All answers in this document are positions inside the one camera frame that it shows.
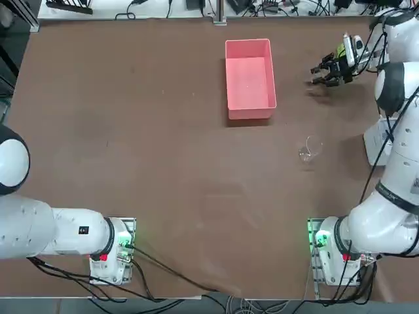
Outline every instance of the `metal bracket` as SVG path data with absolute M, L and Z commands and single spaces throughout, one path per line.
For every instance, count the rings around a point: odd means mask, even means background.
M 217 0 L 217 12 L 213 18 L 214 25 L 227 25 L 227 19 L 224 16 L 224 0 Z
M 312 272 L 313 272 L 313 282 L 314 282 L 314 296 L 316 300 L 320 299 L 320 289 L 319 283 L 324 283 L 323 270 L 321 268 L 321 260 L 319 257 L 319 252 L 316 247 L 315 235 L 320 228 L 321 223 L 324 218 L 309 218 L 307 219 L 307 229 L 308 229 L 308 240 L 310 243 L 310 252 L 312 259 Z

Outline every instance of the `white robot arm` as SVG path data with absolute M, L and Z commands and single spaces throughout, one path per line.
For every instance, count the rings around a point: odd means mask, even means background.
M 419 61 L 419 20 L 414 10 L 382 10 L 369 28 L 366 43 L 358 35 L 345 34 L 336 52 L 311 69 L 312 83 L 339 86 L 387 62 Z
M 347 258 L 343 285 L 359 269 L 361 254 L 419 253 L 418 88 L 419 62 L 387 63 L 378 75 L 374 93 L 379 107 L 390 114 L 403 111 L 403 116 L 375 191 L 347 217 L 327 217 L 316 234 L 328 285 L 338 284 Z
M 0 125 L 0 259 L 89 255 L 90 273 L 113 284 L 130 281 L 135 219 L 104 218 L 89 209 L 51 208 L 11 193 L 30 167 L 24 140 Z

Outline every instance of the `brown tabletop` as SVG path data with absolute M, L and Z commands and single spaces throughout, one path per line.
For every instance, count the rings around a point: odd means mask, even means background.
M 374 75 L 329 90 L 305 82 L 345 31 L 366 36 L 367 22 L 43 26 L 27 46 L 9 119 L 32 158 L 19 193 L 53 207 L 136 217 L 137 246 L 207 286 L 248 298 L 302 298 L 307 218 L 344 215 L 357 204 L 370 169 L 362 134 L 378 118 Z M 278 108 L 269 122 L 232 123 L 225 41 L 252 38 L 270 39 Z M 324 148 L 308 166 L 298 150 L 309 135 Z M 157 296 L 202 293 L 138 260 Z M 85 256 L 49 261 L 88 272 Z M 394 261 L 379 263 L 376 299 L 417 301 L 415 262 Z M 2 296 L 87 295 L 25 260 L 0 267 Z M 127 287 L 143 292 L 138 276 Z

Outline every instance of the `gray floor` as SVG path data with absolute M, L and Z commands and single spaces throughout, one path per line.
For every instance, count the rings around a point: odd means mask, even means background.
M 217 299 L 225 304 L 227 298 L 223 295 L 217 296 Z M 100 303 L 106 310 L 112 314 L 134 314 L 140 311 L 146 311 L 153 308 L 153 304 L 148 301 L 132 299 L 124 304 L 108 304 Z M 261 302 L 262 305 L 268 306 L 271 303 Z M 290 314 L 295 306 L 299 304 L 298 301 L 293 301 L 289 304 L 283 314 Z M 0 300 L 1 314 L 28 314 L 28 313 L 42 313 L 42 314 L 103 314 L 100 309 L 96 308 L 87 300 L 83 299 L 2 299 Z M 191 300 L 166 311 L 167 314 L 180 313 L 201 313 L 201 314 L 223 314 L 224 310 L 215 302 L 209 299 Z M 419 313 L 418 304 L 381 304 L 378 302 L 370 302 L 367 305 L 334 305 L 330 307 L 323 307 L 318 304 L 304 304 L 297 312 L 298 314 L 311 313 L 359 313 L 359 314 L 410 314 Z

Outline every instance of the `pink plastic container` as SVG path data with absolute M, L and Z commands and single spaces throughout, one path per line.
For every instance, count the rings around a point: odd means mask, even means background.
M 225 42 L 228 118 L 267 119 L 276 96 L 269 39 Z

